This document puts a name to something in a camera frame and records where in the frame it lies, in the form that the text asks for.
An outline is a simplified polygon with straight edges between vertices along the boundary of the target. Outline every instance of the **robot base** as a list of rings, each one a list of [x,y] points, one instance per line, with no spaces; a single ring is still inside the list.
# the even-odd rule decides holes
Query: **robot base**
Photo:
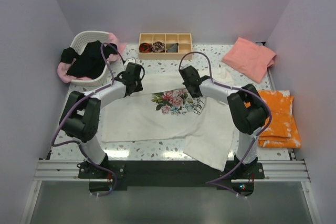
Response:
[[[206,181],[213,180],[231,170],[237,164],[235,161],[227,161],[225,171],[220,172],[198,161],[108,161],[107,157],[101,166],[115,172],[118,184],[116,190],[127,190],[129,186],[160,186],[160,187],[206,187]],[[78,164],[80,168],[78,178],[82,179],[105,179],[107,172],[101,172],[87,162]],[[251,163],[242,165],[237,173],[233,173],[228,179],[221,183],[233,188],[239,193],[240,185],[244,185],[250,190],[252,183],[231,182],[232,179],[250,179],[254,174],[254,179],[265,178],[263,165],[261,163]],[[96,191],[108,187],[105,182],[90,182],[90,190]]]

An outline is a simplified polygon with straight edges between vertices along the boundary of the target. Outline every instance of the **white laundry basket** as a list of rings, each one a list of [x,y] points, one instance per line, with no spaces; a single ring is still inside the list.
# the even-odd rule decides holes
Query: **white laundry basket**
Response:
[[[105,31],[82,31],[81,33],[75,36],[70,47],[72,47],[80,55],[84,51],[87,43],[94,42],[97,40],[99,40],[102,43],[108,42],[108,37],[109,33]],[[100,86],[106,80],[107,73],[108,70],[107,67],[105,66],[103,73],[101,73],[101,75],[98,78],[90,81],[72,80],[71,83],[74,85],[86,86],[86,87]]]

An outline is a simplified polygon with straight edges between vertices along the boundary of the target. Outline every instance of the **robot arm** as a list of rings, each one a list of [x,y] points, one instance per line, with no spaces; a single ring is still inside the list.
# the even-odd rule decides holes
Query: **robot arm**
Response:
[[[239,130],[239,146],[236,159],[241,160],[257,132],[265,124],[269,117],[265,105],[255,96],[244,92],[235,91],[216,85],[209,76],[200,77],[197,70],[188,66],[179,70],[184,82],[193,98],[210,97],[229,105],[233,122]],[[242,89],[248,90],[259,96],[258,91],[252,84],[248,84]],[[254,164],[257,162],[257,141],[254,142],[248,155],[244,158],[243,164]]]
[[[140,78],[142,68],[139,64],[128,63],[126,70],[118,74],[112,85],[99,87],[85,93],[74,91],[69,95],[60,122],[64,120],[75,103],[93,93],[66,118],[62,130],[78,142],[81,150],[98,165],[107,160],[107,155],[101,149],[96,137],[100,110],[117,99],[142,91]]]

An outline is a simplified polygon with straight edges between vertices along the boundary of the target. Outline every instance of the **wooden organizer box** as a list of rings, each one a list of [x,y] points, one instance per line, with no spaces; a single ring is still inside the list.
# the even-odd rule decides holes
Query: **wooden organizer box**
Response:
[[[165,52],[140,52],[138,48],[139,59],[141,60],[180,60],[186,53],[191,52],[193,45],[191,34],[140,34],[139,46],[142,43],[153,44],[160,41],[165,45]],[[179,44],[178,52],[166,52],[174,43]],[[191,60],[192,55],[185,57]]]

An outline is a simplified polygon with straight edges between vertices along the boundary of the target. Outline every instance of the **folded pink shirt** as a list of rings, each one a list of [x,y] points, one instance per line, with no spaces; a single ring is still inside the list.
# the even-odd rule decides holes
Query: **folded pink shirt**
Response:
[[[251,41],[238,38],[222,62],[260,83],[267,68],[274,64],[275,55],[275,52],[265,46],[258,46]]]

